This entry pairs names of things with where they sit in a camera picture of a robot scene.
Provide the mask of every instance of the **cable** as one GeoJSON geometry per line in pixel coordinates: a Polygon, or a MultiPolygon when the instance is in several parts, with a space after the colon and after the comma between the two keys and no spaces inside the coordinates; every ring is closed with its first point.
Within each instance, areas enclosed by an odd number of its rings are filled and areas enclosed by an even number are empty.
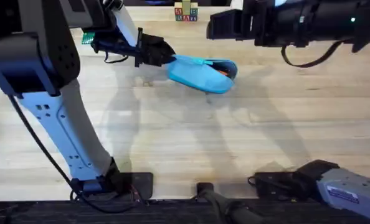
{"type": "Polygon", "coordinates": [[[332,46],[330,46],[330,48],[328,49],[328,51],[326,51],[326,53],[322,55],[322,57],[316,59],[313,62],[306,63],[306,64],[303,64],[303,65],[295,65],[295,64],[293,64],[293,63],[291,63],[289,61],[289,58],[286,55],[286,48],[288,47],[288,45],[287,46],[283,46],[282,49],[281,49],[281,51],[280,51],[280,53],[282,54],[282,57],[283,57],[284,61],[288,65],[291,65],[291,66],[294,66],[294,67],[298,67],[298,68],[311,68],[311,67],[314,67],[315,65],[319,65],[320,63],[322,63],[322,62],[326,61],[328,58],[330,58],[330,56],[333,55],[333,53],[336,51],[336,49],[342,43],[344,43],[345,41],[347,41],[347,40],[339,40],[339,41],[336,41],[335,43],[332,44],[332,46]]]}
{"type": "Polygon", "coordinates": [[[129,211],[133,208],[136,207],[136,205],[133,203],[125,208],[122,208],[120,210],[105,210],[103,208],[100,208],[96,205],[94,205],[93,203],[89,202],[82,194],[81,192],[76,192],[74,190],[74,188],[72,187],[72,184],[70,183],[70,179],[67,177],[66,173],[62,170],[62,168],[60,168],[60,166],[58,165],[58,163],[56,163],[55,159],[49,154],[48,150],[45,148],[45,146],[43,145],[43,143],[41,142],[41,140],[38,138],[37,134],[34,132],[33,128],[31,127],[31,125],[29,124],[28,120],[26,119],[26,117],[24,116],[21,108],[19,107],[19,105],[17,104],[17,101],[15,100],[15,98],[12,96],[12,95],[8,95],[8,98],[9,100],[11,101],[13,107],[15,108],[16,110],[16,113],[19,115],[20,119],[22,120],[24,126],[27,128],[27,130],[30,132],[31,136],[33,137],[33,139],[36,141],[37,145],[40,147],[41,151],[45,154],[45,156],[48,158],[48,160],[52,163],[52,165],[58,170],[58,172],[61,174],[61,176],[64,178],[64,180],[66,181],[66,183],[70,186],[70,188],[72,189],[73,193],[75,193],[77,195],[77,197],[83,201],[84,203],[86,203],[87,205],[89,205],[90,207],[92,207],[93,209],[99,211],[99,212],[103,212],[103,213],[109,213],[109,214],[116,214],[116,213],[123,213],[123,212],[126,212],[126,211],[129,211]]]}
{"type": "Polygon", "coordinates": [[[104,60],[104,62],[105,63],[120,63],[120,62],[124,62],[125,60],[127,60],[128,59],[128,56],[125,56],[125,57],[123,57],[122,59],[119,59],[119,60],[113,60],[113,61],[111,61],[111,62],[108,62],[107,60],[108,60],[108,57],[109,57],[109,53],[108,52],[105,52],[105,60],[104,60]]]}

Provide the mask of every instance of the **stacked blocks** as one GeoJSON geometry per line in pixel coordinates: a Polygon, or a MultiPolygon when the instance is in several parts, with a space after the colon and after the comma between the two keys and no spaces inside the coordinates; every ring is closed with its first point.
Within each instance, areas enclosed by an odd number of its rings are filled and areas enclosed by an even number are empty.
{"type": "Polygon", "coordinates": [[[182,2],[176,2],[174,5],[175,20],[196,22],[197,21],[197,2],[191,2],[191,0],[183,0],[182,2]]]}

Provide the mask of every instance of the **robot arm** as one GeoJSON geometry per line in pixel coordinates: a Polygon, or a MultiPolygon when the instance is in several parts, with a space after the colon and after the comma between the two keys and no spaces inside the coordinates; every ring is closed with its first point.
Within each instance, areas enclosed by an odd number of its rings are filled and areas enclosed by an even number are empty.
{"type": "MultiPolygon", "coordinates": [[[[69,27],[95,32],[94,49],[161,66],[174,53],[135,27],[121,0],[7,0],[0,3],[0,88],[40,121],[70,168],[76,192],[123,192],[123,177],[82,103],[80,59],[69,27]]],[[[152,174],[145,175],[145,198],[152,174]]]]}
{"type": "Polygon", "coordinates": [[[352,44],[353,53],[370,43],[370,0],[244,0],[243,10],[233,9],[211,16],[208,39],[254,40],[256,46],[306,47],[311,41],[336,40],[328,52],[306,65],[330,57],[341,44],[352,44]]]}
{"type": "Polygon", "coordinates": [[[258,172],[249,178],[257,195],[270,200],[312,198],[333,208],[370,218],[370,178],[326,161],[313,161],[295,172],[258,172]]]}

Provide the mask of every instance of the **wooden table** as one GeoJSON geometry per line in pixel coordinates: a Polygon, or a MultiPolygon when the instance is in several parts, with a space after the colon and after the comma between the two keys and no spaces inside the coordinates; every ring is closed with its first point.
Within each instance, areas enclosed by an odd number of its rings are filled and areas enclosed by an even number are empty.
{"type": "MultiPolygon", "coordinates": [[[[132,7],[145,33],[162,36],[178,54],[237,62],[235,87],[205,94],[166,79],[164,68],[103,63],[80,45],[79,82],[99,138],[120,170],[154,174],[155,198],[189,198],[197,182],[214,182],[232,197],[253,197],[246,178],[258,170],[297,168],[313,159],[337,162],[370,177],[370,45],[342,46],[311,69],[286,65],[280,49],[252,41],[207,40],[209,15],[175,22],[171,7],[132,7]]],[[[312,61],[330,43],[289,49],[295,63],[312,61]]],[[[65,162],[40,124],[34,129],[59,164],[65,162]]],[[[39,150],[0,90],[0,200],[66,200],[69,187],[39,150]]]]}

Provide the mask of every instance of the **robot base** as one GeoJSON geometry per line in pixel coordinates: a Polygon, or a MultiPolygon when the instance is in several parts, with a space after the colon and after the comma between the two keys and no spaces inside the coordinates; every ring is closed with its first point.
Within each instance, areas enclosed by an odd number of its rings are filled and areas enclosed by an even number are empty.
{"type": "Polygon", "coordinates": [[[135,188],[142,199],[149,199],[153,193],[153,174],[150,172],[120,172],[114,158],[106,175],[94,180],[72,179],[71,186],[75,192],[82,192],[86,197],[103,196],[116,193],[126,200],[131,198],[131,191],[135,188]]]}

